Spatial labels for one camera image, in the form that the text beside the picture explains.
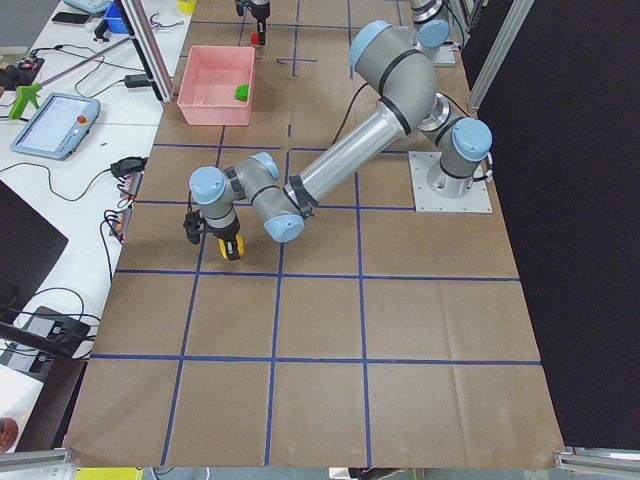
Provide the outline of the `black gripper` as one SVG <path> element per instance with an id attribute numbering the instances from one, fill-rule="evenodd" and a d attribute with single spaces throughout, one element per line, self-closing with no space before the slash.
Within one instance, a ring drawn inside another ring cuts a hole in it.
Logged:
<path id="1" fill-rule="evenodd" d="M 236 244 L 237 252 L 245 252 L 245 243 L 240 231 L 240 222 L 238 219 L 234 219 L 230 224 L 223 227 L 214 227 L 207 224 L 207 232 L 213 234 L 216 238 L 222 239 L 224 257 L 227 260 L 236 259 Z"/>
<path id="2" fill-rule="evenodd" d="M 251 0 L 250 10 L 256 21 L 256 31 L 252 34 L 252 44 L 266 44 L 266 19 L 270 16 L 269 0 Z"/>

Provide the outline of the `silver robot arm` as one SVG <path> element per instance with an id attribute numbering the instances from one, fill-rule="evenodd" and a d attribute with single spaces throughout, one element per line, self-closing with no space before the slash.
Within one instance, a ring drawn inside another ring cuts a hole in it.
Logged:
<path id="1" fill-rule="evenodd" d="M 447 37 L 447 27 L 436 20 L 414 32 L 383 20 L 363 27 L 352 42 L 349 63 L 380 96 L 372 113 L 284 186 L 278 185 L 279 170 L 265 152 L 224 169 L 195 170 L 183 222 L 188 241 L 199 244 L 211 234 L 225 259 L 240 259 L 244 243 L 234 208 L 239 200 L 251 204 L 274 241 L 292 241 L 322 198 L 414 130 L 441 152 L 427 174 L 431 189 L 448 199 L 464 196 L 476 168 L 489 156 L 493 135 L 484 122 L 465 115 L 437 90 L 428 52 Z"/>
<path id="2" fill-rule="evenodd" d="M 449 41 L 450 23 L 445 1 L 410 1 L 413 26 L 397 28 L 413 47 L 433 59 Z M 256 22 L 256 31 L 251 34 L 251 44 L 266 45 L 267 19 L 271 15 L 270 2 L 235 1 L 236 13 L 243 17 L 249 12 Z"/>

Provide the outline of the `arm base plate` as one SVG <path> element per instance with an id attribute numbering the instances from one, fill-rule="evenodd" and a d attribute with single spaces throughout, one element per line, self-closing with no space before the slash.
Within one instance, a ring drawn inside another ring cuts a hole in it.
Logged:
<path id="1" fill-rule="evenodd" d="M 457 179 L 440 165 L 440 152 L 410 151 L 411 186 L 415 211 L 436 214 L 491 214 L 493 208 L 485 180 Z"/>
<path id="2" fill-rule="evenodd" d="M 457 42 L 445 42 L 429 51 L 429 58 L 435 67 L 454 67 L 456 64 L 455 54 L 459 51 L 460 44 Z"/>

